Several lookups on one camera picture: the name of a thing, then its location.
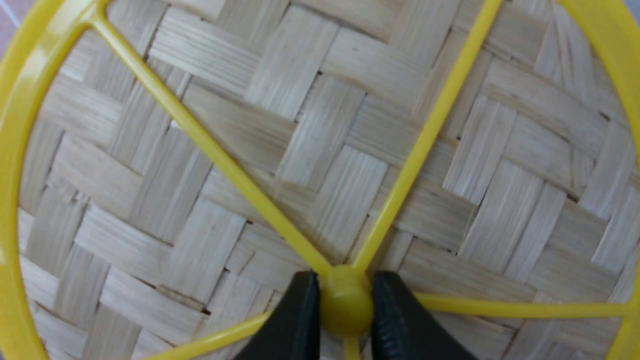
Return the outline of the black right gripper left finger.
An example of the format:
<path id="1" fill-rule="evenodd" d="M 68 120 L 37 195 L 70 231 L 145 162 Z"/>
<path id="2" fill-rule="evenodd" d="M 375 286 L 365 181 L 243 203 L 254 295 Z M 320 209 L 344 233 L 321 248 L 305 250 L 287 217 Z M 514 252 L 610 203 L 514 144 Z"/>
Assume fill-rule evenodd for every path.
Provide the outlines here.
<path id="1" fill-rule="evenodd" d="M 275 310 L 236 360 L 318 360 L 320 287 L 317 273 L 298 271 Z"/>

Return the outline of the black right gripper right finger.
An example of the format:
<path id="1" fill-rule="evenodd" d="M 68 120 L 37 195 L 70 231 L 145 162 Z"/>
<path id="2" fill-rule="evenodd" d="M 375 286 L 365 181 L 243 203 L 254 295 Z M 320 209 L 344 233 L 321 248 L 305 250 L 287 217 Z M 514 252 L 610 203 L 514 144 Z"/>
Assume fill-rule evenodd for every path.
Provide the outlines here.
<path id="1" fill-rule="evenodd" d="M 377 271 L 372 286 L 374 360 L 474 360 L 422 306 L 400 276 Z"/>

